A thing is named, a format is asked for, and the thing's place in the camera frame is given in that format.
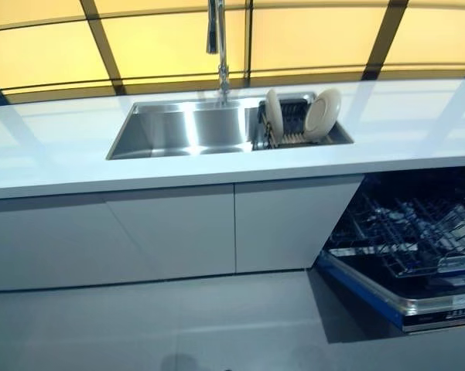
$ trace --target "yellow backlit wall panel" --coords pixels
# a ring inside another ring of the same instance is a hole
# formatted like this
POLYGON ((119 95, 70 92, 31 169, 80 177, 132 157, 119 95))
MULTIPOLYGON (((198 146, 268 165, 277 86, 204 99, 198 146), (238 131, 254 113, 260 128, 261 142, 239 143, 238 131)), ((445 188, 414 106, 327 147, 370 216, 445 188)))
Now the yellow backlit wall panel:
POLYGON ((406 9, 389 63, 465 63, 465 10, 406 9))
MULTIPOLYGON (((207 8, 208 0, 95 0, 100 14, 144 12, 167 9, 207 8)), ((226 0, 225 6, 244 5, 244 0, 226 0)))
POLYGON ((252 69, 364 65, 384 13, 385 8, 257 9, 252 69))
MULTIPOLYGON (((352 1, 355 5, 383 5, 386 6, 388 4, 388 0, 353 0, 352 1)), ((260 5, 261 7, 265 7, 268 5, 279 6, 282 5, 283 7, 293 6, 293 5, 319 5, 319 6, 330 6, 330 5, 347 5, 350 3, 348 0, 255 0, 254 5, 260 5)))
MULTIPOLYGON (((242 72, 229 73, 229 79, 241 79, 244 76, 242 72)), ((218 73, 208 73, 205 75, 179 76, 179 77, 146 77, 142 79, 125 79, 124 85, 137 85, 140 83, 180 83, 183 81, 207 81, 216 80, 218 87, 218 73)))
MULTIPOLYGON (((218 55, 206 53, 206 12, 104 19, 123 78, 215 73, 218 55)), ((227 62, 244 68, 244 11, 227 11, 227 62)))
POLYGON ((83 17, 77 0, 0 0, 0 26, 83 17))
POLYGON ((85 21, 0 31, 0 88, 107 79, 85 21))
POLYGON ((279 71, 262 71, 252 72, 251 77, 273 77, 273 76, 295 76, 307 75, 313 73, 346 73, 346 72, 362 72, 361 67, 324 67, 324 68, 302 68, 299 70, 279 70, 279 71))
POLYGON ((92 83, 56 83, 45 87, 20 87, 18 89, 4 90, 4 94, 35 93, 37 91, 59 90, 59 89, 77 89, 80 87, 111 87, 110 81, 98 81, 92 83))
POLYGON ((408 7, 413 6, 465 6, 465 0, 409 0, 408 7))

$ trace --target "dishwasher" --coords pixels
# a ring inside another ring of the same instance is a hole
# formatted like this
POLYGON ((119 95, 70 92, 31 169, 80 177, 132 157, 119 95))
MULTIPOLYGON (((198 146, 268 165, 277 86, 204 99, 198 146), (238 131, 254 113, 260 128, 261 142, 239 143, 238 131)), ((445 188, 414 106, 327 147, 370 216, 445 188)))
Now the dishwasher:
POLYGON ((315 267, 404 333, 465 325, 465 167, 366 175, 315 267))

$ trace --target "white cabinet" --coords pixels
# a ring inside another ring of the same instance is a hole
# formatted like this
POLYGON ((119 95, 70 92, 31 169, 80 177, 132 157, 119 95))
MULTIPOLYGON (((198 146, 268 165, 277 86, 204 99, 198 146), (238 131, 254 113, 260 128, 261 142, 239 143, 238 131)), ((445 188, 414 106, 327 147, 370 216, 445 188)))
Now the white cabinet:
POLYGON ((362 179, 237 184, 237 272, 311 267, 362 179))
POLYGON ((148 278, 234 273, 234 187, 103 195, 148 266, 148 278))
POLYGON ((232 272, 232 185, 0 200, 0 290, 232 272))
POLYGON ((99 195, 0 200, 0 290, 137 281, 145 272, 99 195))

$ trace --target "faucet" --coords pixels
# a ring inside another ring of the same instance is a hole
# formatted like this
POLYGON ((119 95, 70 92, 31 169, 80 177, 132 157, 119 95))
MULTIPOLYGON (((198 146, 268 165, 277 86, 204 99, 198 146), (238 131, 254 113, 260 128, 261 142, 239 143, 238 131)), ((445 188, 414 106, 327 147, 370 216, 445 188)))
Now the faucet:
POLYGON ((217 43, 220 52, 220 65, 218 66, 219 86, 223 103, 227 103, 229 66, 227 65, 227 50, 225 48, 225 0, 208 0, 208 54, 217 54, 217 43))

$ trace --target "plate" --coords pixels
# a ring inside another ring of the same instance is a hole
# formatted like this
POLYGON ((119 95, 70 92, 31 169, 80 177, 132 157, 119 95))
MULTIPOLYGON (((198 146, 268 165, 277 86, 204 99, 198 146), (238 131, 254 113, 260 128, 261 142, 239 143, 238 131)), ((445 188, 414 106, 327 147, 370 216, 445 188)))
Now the plate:
POLYGON ((282 118, 282 109, 275 89, 270 89, 266 94, 265 101, 266 120, 272 126, 275 141, 280 143, 284 136, 284 120, 282 118))
POLYGON ((322 92, 311 103, 304 120, 304 137, 316 143, 332 130, 340 111, 339 90, 329 89, 322 92))

